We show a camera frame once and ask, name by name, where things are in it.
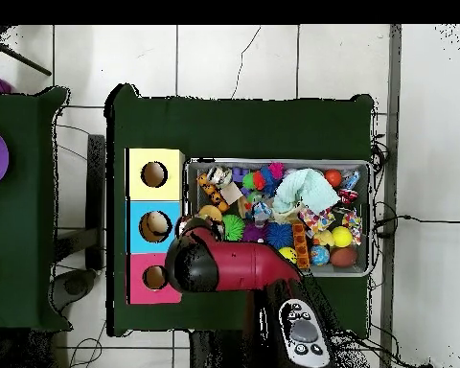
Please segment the red ball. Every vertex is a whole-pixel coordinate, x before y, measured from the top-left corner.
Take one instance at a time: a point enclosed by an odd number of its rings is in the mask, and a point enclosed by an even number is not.
[[[342,175],[338,170],[326,170],[324,176],[333,188],[337,188],[342,182]]]

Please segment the ball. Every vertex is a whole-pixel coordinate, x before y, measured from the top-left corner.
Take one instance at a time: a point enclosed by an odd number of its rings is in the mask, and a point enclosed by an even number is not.
[[[326,170],[324,177],[333,188],[337,188],[342,182],[342,175],[338,170]]]
[[[334,248],[331,251],[331,264],[338,267],[353,266],[357,262],[357,251],[354,247]]]
[[[291,247],[280,248],[280,254],[285,257],[288,261],[296,264],[296,251]]]
[[[314,245],[310,250],[311,264],[323,265],[329,262],[329,250],[323,245]]]
[[[335,246],[347,247],[353,241],[353,235],[351,232],[344,226],[335,227],[333,230],[333,242]]]

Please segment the green tablecloth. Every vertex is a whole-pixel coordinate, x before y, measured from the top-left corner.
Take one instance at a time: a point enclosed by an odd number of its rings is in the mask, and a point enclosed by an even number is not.
[[[107,221],[114,250],[115,334],[128,329],[240,329],[244,292],[184,294],[179,304],[128,305],[125,294],[124,148],[181,150],[188,157],[360,159],[370,158],[373,100],[300,99],[285,102],[143,99],[129,84],[107,102],[107,167],[113,206]],[[367,278],[320,278],[340,327],[367,332]]]
[[[0,94],[10,164],[0,182],[0,327],[68,328],[48,302],[54,249],[53,119],[67,90]]]

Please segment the circular hole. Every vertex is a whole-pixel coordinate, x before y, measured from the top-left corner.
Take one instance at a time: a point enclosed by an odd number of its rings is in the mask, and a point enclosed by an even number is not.
[[[140,219],[140,234],[147,242],[162,242],[169,236],[172,229],[171,220],[163,212],[145,213]]]
[[[167,182],[167,168],[161,162],[148,162],[142,169],[142,181],[151,188],[160,188]]]
[[[161,265],[149,266],[143,273],[143,283],[148,289],[161,289],[167,284],[167,271]]]

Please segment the tripod leg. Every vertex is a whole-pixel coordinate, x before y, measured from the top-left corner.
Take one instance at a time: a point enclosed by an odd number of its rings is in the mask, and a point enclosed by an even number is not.
[[[17,59],[18,61],[23,62],[28,66],[31,66],[36,71],[39,71],[40,73],[44,75],[51,76],[50,71],[48,71],[47,69],[44,69],[42,66],[39,66],[37,63],[34,63],[31,60],[28,60],[26,57],[22,57],[20,54],[16,53],[16,51],[13,51],[12,49],[10,49],[7,45],[0,44],[0,52],[3,52],[4,54],[7,54],[9,57]]]

